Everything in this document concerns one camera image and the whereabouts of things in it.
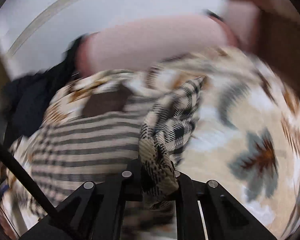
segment patterned blanket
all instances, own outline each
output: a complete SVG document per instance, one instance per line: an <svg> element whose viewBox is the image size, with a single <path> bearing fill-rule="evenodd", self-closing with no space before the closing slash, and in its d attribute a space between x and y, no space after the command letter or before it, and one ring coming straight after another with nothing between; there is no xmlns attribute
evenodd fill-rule
<svg viewBox="0 0 300 240"><path fill-rule="evenodd" d="M217 180L278 239L287 238L300 224L299 99L267 65L235 48L156 63L145 83L167 91L203 75L200 119L176 169Z"/></svg>
<svg viewBox="0 0 300 240"><path fill-rule="evenodd" d="M107 154L107 157L93 152L94 148L100 147L96 133L108 132L98 130L97 124L92 125L93 118L87 120L87 124L93 126L91 128L84 125L77 129L76 125L82 121L73 120L79 117L78 109L83 108L87 95L98 93L115 83L113 76L96 75L89 80L77 81L71 89L62 88L51 102L50 109L55 106L55 110L51 111L52 114L46 113L45 120L50 126L43 127L27 141L21 140L21 147L14 148L15 156L21 163L26 163L27 171L38 180L54 204L64 199L87 176L94 172L102 174L102 166L113 165L107 163L108 159L118 158L118 152L111 149L108 149L110 155ZM131 111L122 114L125 117L131 114L136 119L129 117L124 122L138 124L139 129L157 98L189 79L206 76L200 92L204 100L197 111L199 120L176 169L198 181L219 181L278 239L286 239L296 230L300 224L300 102L269 67L238 49L218 48L156 63L148 73L119 75L126 76L125 85L135 95L127 105ZM83 129L91 129L87 138ZM101 142L107 149L110 141L118 141L118 149L122 147L120 150L125 152L126 157L119 164L122 165L120 169L124 168L128 159L138 154L137 128L129 126L129 129L133 129L130 131L132 137L125 140L131 140L130 143L119 137L112 140L107 135ZM45 132L48 139L37 140L44 138ZM86 154L76 156L76 140L89 149ZM58 153L50 157L49 151L43 148L53 148ZM75 158L68 159L61 151ZM82 165L91 160L91 167L97 170L84 171ZM16 192L21 190L18 181L10 181L12 189ZM163 231L156 229L151 234L176 238L175 226L173 223L169 232L165 228Z"/></svg>
<svg viewBox="0 0 300 240"><path fill-rule="evenodd" d="M127 72L113 74L111 72L111 75L118 76L117 74L122 73L130 74ZM100 74L94 78L105 79ZM29 144L24 138L14 143L11 150L13 150L16 158L20 157L20 153L21 156L29 154L31 177L54 206L57 206L85 181L92 180L95 183L100 183L105 181L106 176L124 171L127 163L138 157L140 146L140 140L138 142L138 139L142 121L146 114L150 117L153 116L154 110L160 109L161 114L167 113L165 119L163 119L163 116L159 117L161 121L166 121L163 126L165 129L161 132L175 135L173 136L174 140L171 138L170 141L167 141L166 146L169 153L178 158L189 140L194 130L195 120L191 117L199 102L198 91L200 87L198 86L201 84L202 78L189 84L186 83L159 100L157 97L131 96L122 112L108 112L90 118L75 116L75 111L69 115L60 113L61 110L66 109L66 106L69 107L69 104L72 107L76 105L82 109L82 102L78 103L77 100L82 101L82 99L89 97L85 95L91 95L93 92L116 90L116 87L120 87L118 86L118 80L122 81L122 79L117 78L112 84L108 83L96 90L96 84L100 83L101 85L102 83L90 79L88 87L80 88L84 90L84 93L72 92L80 94L79 99L74 98L71 93L60 97L59 100L54 99L47 111L42 128L29 140ZM80 83L82 81L72 83L70 86L76 85L79 88ZM65 94L66 91L69 91L69 89L62 89L58 93ZM68 101L67 104L59 104L60 100L67 100L65 97L77 100ZM193 99L195 99L196 104L192 106ZM168 114L170 110L173 110L171 113L174 113L171 117ZM178 186L170 161L168 161L168 165L171 171L170 180L174 180ZM24 188L20 187L20 189L22 195L19 195L19 199L33 214L43 217L45 212L41 206ZM165 187L161 188L161 192L169 194ZM173 217L172 203L162 204L160 210L151 211L144 209L142 203L137 205L128 203L126 211L128 213L125 213L122 237L127 239L135 237L137 231L141 228L150 228L155 223L167 223Z"/></svg>

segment grey stripe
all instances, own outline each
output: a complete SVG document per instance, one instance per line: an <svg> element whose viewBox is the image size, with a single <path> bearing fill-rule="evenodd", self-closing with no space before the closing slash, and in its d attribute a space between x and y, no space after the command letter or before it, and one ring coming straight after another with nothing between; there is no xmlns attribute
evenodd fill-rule
<svg viewBox="0 0 300 240"><path fill-rule="evenodd" d="M155 102L156 100L157 98L150 98L144 96L131 96L127 100L127 105L135 104L135 103L150 103L150 102Z"/></svg>
<svg viewBox="0 0 300 240"><path fill-rule="evenodd" d="M34 156L35 161L41 161L41 160L56 160L56 161L68 161L71 160L72 162L77 162L77 161L92 161L92 160L104 160L108 159L109 157L115 159L115 158L136 158L135 156L138 155L137 151L129 151L129 150L124 150L124 151L114 151L114 152L102 152L102 153L97 153L97 154L85 154L82 155L76 154L76 155L64 155L62 152L59 153L41 153L41 154L36 154Z"/></svg>
<svg viewBox="0 0 300 240"><path fill-rule="evenodd" d="M82 128L93 128L93 127L102 127L104 125L108 124L114 124L116 122L127 122L127 123L132 123L132 124L140 124L141 120L143 120L144 117L138 117L138 118L132 118L132 119L127 119L127 118L122 118L122 117L115 117L113 119L105 119L105 120L100 120L98 122L91 122L91 123L84 123L84 124L74 124L74 125L69 125L61 128L55 128L49 130L47 133L48 135L56 134L59 132L67 132L75 129L82 129Z"/></svg>
<svg viewBox="0 0 300 240"><path fill-rule="evenodd" d="M116 127L110 127L109 129L102 129L102 130L91 131L91 132L80 132L80 133L73 133L73 134L69 134L69 135L65 135L65 136L53 137L51 139L51 141L57 142L57 141L64 141L64 140L69 140L69 139L92 138L92 137L113 134L114 131L115 131L115 134L131 133L131 132L132 133L140 133L140 127L130 127L130 126L126 126L126 125L120 125L120 126L116 126Z"/></svg>
<svg viewBox="0 0 300 240"><path fill-rule="evenodd" d="M119 127L119 126L140 128L140 125L141 125L141 122L140 122L140 124L129 123L129 122L114 122L114 123L106 124L103 126L85 128L84 124L83 124L82 128L80 128L80 129L73 129L73 130L67 130L67 131L56 132L56 133L51 132L49 135L51 135L53 137L60 137L60 136L71 135L74 133L88 133L88 132L95 132L95 131L112 129L112 128L115 131L115 128Z"/></svg>
<svg viewBox="0 0 300 240"><path fill-rule="evenodd" d="M48 189L50 191L49 193L51 195L52 195L52 193L55 193L55 194L62 193L63 195L70 195L72 192L75 191L73 189L65 189L65 188L61 188L61 187L52 186L51 184L44 183L44 182L37 182L37 184L42 191Z"/></svg>
<svg viewBox="0 0 300 240"><path fill-rule="evenodd" d="M115 145L110 147L101 147L101 148L95 148L95 149L81 149L81 150L65 150L62 151L62 154L96 154L96 153L103 153L103 152L116 152L116 151L123 151L123 150L130 150L130 151L139 151L139 145L138 142L136 144L125 144L125 145ZM37 149L34 151L34 154L43 154L41 149Z"/></svg>
<svg viewBox="0 0 300 240"><path fill-rule="evenodd" d="M98 149L112 146L123 146L125 144L138 144L138 138L136 137L125 137L115 140L98 141L98 142L87 142L87 143L73 143L73 144L61 144L53 146L49 141L38 146L38 150L47 152L63 152L66 150L77 150L78 153L81 150L86 149Z"/></svg>
<svg viewBox="0 0 300 240"><path fill-rule="evenodd" d="M92 160L92 161L57 161L57 160L36 160L33 162L34 165L53 165L60 167L84 167L89 165L97 165L97 164L128 164L133 158L115 158L115 159L100 159L100 160Z"/></svg>
<svg viewBox="0 0 300 240"><path fill-rule="evenodd" d="M94 117L83 118L83 119L76 119L73 121L69 121L63 123L61 125L56 126L55 129L79 125L79 124L88 124L88 123L97 123L98 121L102 120L111 120L112 118L122 118L124 120L136 120L142 115L140 113L123 113L123 112L109 112L107 114L102 114Z"/></svg>
<svg viewBox="0 0 300 240"><path fill-rule="evenodd" d="M77 143L90 143L90 142L101 142L101 141L109 141L109 140L115 140L115 139L122 139L122 138L139 138L140 133L123 133L123 134L108 134L108 135L102 135L98 137L90 137L90 138L79 138L79 139L69 139L69 140L63 140L58 142L50 142L49 146L58 146L58 145L64 145L64 144L77 144Z"/></svg>
<svg viewBox="0 0 300 240"><path fill-rule="evenodd" d="M32 171L32 174L34 176L41 176L41 177L50 177L59 181L78 181L78 182L86 182L86 181L93 181L93 182L104 182L106 179L106 176L110 175L108 174L58 174L58 173L48 173L48 172L36 172Z"/></svg>
<svg viewBox="0 0 300 240"><path fill-rule="evenodd" d="M62 183L60 183L59 180L54 180L50 177L42 177L42 176L32 176L32 177L37 183L39 182L46 183L64 189L76 190L78 187L82 185L82 182L80 181L63 181Z"/></svg>
<svg viewBox="0 0 300 240"><path fill-rule="evenodd" d="M145 104L134 104L134 105L130 105L130 106L125 106L124 110L126 112L137 112L140 115L146 115L149 111L149 109L151 109L151 107L153 106L153 103L150 103L147 105L147 107L145 107Z"/></svg>

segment brown patch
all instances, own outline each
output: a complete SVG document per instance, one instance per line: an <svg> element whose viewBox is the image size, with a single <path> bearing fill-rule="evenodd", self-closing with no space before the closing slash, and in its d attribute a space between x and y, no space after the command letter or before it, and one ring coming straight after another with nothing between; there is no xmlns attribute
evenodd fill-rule
<svg viewBox="0 0 300 240"><path fill-rule="evenodd" d="M263 91L266 93L266 95L269 97L269 99L274 102L276 105L277 102L275 101L274 97L272 96L270 90L271 90L271 85L269 84L268 80L257 70L256 74L259 76L259 78L261 79L261 87L263 89Z"/></svg>
<svg viewBox="0 0 300 240"><path fill-rule="evenodd" d="M211 84L209 83L209 78L203 73L191 73L191 72L183 71L182 73L180 73L179 77L174 82L172 89L176 89L181 85L183 85L188 80L195 79L197 77L204 77L204 83L203 86L201 87L201 90L205 90L208 87L210 87Z"/></svg>
<svg viewBox="0 0 300 240"><path fill-rule="evenodd" d="M290 89L288 89L286 85L284 85L283 97L290 111L294 116L296 116L300 110L298 97Z"/></svg>
<svg viewBox="0 0 300 240"><path fill-rule="evenodd" d="M221 56L221 57L228 57L229 56L223 49L221 49L219 47L216 50L218 52L218 55Z"/></svg>
<svg viewBox="0 0 300 240"><path fill-rule="evenodd" d="M7 179L7 184L9 185L9 188L12 188L13 184L17 181L17 178L14 176L14 174L10 171Z"/></svg>
<svg viewBox="0 0 300 240"><path fill-rule="evenodd" d="M243 165L241 167L245 170L250 170L252 167L257 166L259 175L262 174L264 169L271 170L271 174L273 175L275 171L277 171L277 164L274 155L274 149L271 141L267 138L262 138L262 145L255 143L255 147L258 151L258 155L254 158L249 158L248 161L243 161Z"/></svg>
<svg viewBox="0 0 300 240"><path fill-rule="evenodd" d="M77 101L77 100L82 99L82 98L89 97L89 96L91 96L91 94L92 94L92 91L91 91L90 88L89 89L80 89L80 90L74 91L70 95L69 103Z"/></svg>
<svg viewBox="0 0 300 240"><path fill-rule="evenodd" d="M292 127L285 117L281 119L281 126L291 149L300 157L300 129Z"/></svg>
<svg viewBox="0 0 300 240"><path fill-rule="evenodd" d="M0 162L0 179L6 174L7 167Z"/></svg>
<svg viewBox="0 0 300 240"><path fill-rule="evenodd" d="M10 226L10 224L8 223L8 221L5 218L5 215L3 214L2 209L0 208L0 225L2 226L2 229L4 231L4 233L11 239L11 240L15 240L17 239L15 234L13 233L13 230Z"/></svg>

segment striped fabric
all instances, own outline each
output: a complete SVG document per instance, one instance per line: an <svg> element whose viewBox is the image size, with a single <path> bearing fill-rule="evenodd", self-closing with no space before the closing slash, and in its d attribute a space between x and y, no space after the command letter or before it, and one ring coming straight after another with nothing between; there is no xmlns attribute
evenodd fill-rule
<svg viewBox="0 0 300 240"><path fill-rule="evenodd" d="M140 126L156 98L131 96L125 112L43 127L33 145L32 178L54 206L82 183L105 181L138 157ZM45 215L35 200L30 210Z"/></svg>

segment black rod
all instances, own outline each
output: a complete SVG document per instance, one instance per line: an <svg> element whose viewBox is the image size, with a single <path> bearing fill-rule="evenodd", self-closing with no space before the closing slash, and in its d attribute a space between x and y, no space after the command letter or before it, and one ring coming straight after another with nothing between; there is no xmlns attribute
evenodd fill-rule
<svg viewBox="0 0 300 240"><path fill-rule="evenodd" d="M0 144L0 161L16 176L21 184L29 191L29 193L35 198L45 212L51 217L54 223L62 228L70 237L74 239L82 239L76 231L74 231L68 225L64 225L58 211L47 199L45 194L41 191L39 186L29 176L29 174L23 169L20 163Z"/></svg>

